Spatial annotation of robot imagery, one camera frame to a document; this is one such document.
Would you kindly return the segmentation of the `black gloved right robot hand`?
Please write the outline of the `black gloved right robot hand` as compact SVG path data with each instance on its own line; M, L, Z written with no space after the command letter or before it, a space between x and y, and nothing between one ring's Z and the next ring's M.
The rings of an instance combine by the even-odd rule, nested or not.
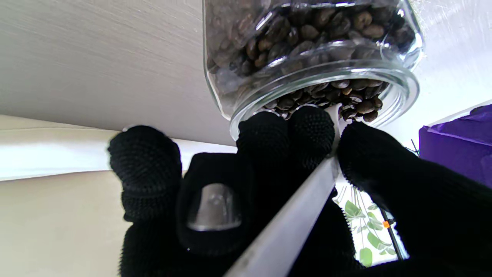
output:
M332 151L334 123L304 106L289 120L259 112L239 124L237 153L198 153L182 175L178 145L139 125L109 143L122 182L122 277L221 277ZM491 220L491 189L418 158L392 136L349 124L337 149L348 182L390 212L409 258L362 265L333 189L290 277L490 277L491 230L457 226ZM224 231L187 226L203 187L223 184L239 205L241 224Z

